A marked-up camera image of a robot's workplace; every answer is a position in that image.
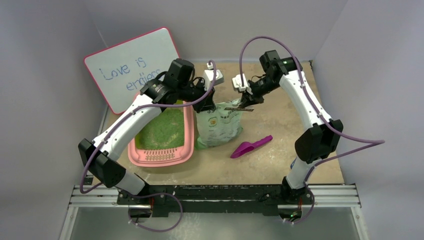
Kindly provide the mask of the green litter bag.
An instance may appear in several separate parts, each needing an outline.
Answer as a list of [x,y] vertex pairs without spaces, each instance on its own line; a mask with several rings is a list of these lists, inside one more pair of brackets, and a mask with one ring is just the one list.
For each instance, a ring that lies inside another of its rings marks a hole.
[[215,110],[196,113],[197,149],[213,148],[228,143],[236,138],[242,131],[242,112],[227,110],[236,107],[240,100],[217,103]]

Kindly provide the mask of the pink green litter box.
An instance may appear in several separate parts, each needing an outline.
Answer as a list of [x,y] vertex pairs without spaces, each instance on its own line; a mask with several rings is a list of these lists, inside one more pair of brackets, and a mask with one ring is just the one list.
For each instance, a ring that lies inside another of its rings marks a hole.
[[184,145],[158,150],[138,149],[135,145],[135,137],[128,144],[128,159],[138,167],[156,168],[168,167],[187,161],[194,152],[195,123],[194,113],[191,106],[180,109],[184,117]]

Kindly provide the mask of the purple plastic scoop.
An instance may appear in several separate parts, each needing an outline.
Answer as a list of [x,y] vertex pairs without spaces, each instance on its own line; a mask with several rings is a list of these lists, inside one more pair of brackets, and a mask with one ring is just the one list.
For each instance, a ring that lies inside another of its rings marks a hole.
[[262,147],[263,145],[266,145],[272,140],[273,140],[273,136],[268,135],[255,142],[244,141],[234,150],[234,152],[230,155],[230,158],[231,159],[239,158],[249,152],[252,152],[255,149]]

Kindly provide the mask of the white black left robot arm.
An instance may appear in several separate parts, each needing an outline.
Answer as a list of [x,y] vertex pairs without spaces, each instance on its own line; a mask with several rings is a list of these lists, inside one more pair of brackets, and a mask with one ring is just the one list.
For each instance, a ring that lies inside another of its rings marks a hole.
[[148,183],[118,163],[131,140],[167,108],[203,104],[211,96],[217,79],[213,60],[212,79],[208,84],[193,84],[194,65],[181,58],[173,60],[167,71],[149,80],[129,108],[106,131],[93,140],[82,139],[78,151],[83,163],[82,178],[92,173],[107,188],[116,187],[129,194],[138,205],[149,199]]

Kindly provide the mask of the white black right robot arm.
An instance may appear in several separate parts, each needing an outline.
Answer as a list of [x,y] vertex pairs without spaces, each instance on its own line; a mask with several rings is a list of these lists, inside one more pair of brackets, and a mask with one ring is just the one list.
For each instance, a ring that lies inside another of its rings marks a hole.
[[318,162],[336,150],[340,140],[337,132],[342,132],[344,126],[322,108],[296,57],[280,58],[276,50],[271,50],[261,55],[259,61],[264,71],[259,80],[247,80],[240,73],[232,84],[242,94],[241,108],[262,104],[264,95],[281,88],[298,112],[304,133],[295,141],[296,158],[280,187],[282,200],[292,204],[306,192],[307,181]]

